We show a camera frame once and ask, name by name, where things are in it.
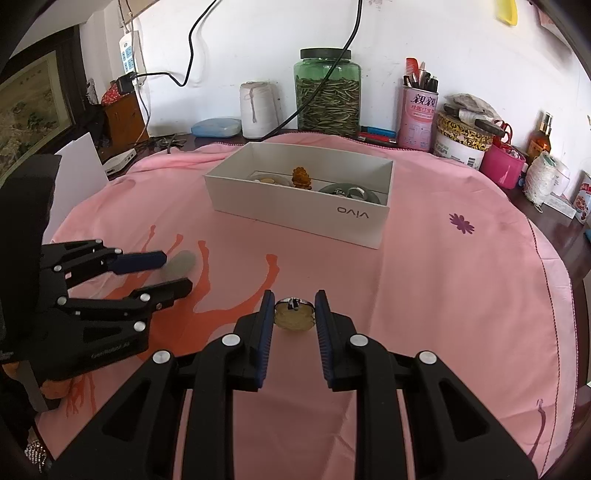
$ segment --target table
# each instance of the table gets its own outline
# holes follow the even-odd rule
[[[294,131],[285,129],[282,133]],[[220,139],[197,138],[191,134],[179,134],[177,138],[186,141],[182,147],[183,151],[192,151],[215,142],[233,145],[244,145],[248,142],[242,135]],[[144,150],[137,155],[126,169],[116,174],[116,176],[125,174],[133,163],[156,151],[159,150]],[[579,386],[585,385],[587,383],[587,368],[589,365],[589,317],[583,279],[591,271],[591,244],[584,235],[585,227],[576,219],[571,220],[549,206],[544,206],[543,213],[540,213],[525,198],[520,188],[512,190],[503,189],[503,191],[511,203],[542,231],[556,249],[569,272],[573,283],[574,310],[577,319],[577,338],[579,340]]]

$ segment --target amber bottle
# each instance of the amber bottle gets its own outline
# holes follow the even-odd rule
[[[544,113],[540,129],[530,136],[530,143],[527,147],[528,164],[540,156],[543,151],[550,153],[552,145],[550,144],[550,132],[552,131],[552,115],[548,112]]]

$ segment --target yellow plastic hanging on wall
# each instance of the yellow plastic hanging on wall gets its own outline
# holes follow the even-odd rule
[[[515,0],[496,0],[496,17],[507,25],[517,25],[517,4]]]

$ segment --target dark picture frame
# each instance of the dark picture frame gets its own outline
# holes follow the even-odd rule
[[[80,28],[78,25],[61,30],[10,58],[0,73],[0,85],[34,61],[56,53],[61,92],[70,116],[71,125],[49,140],[36,153],[55,153],[86,132],[84,125],[90,103],[86,98],[86,72],[82,60]]]

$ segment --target landscape painting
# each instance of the landscape painting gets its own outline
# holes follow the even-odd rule
[[[0,85],[0,185],[72,124],[52,51]]]

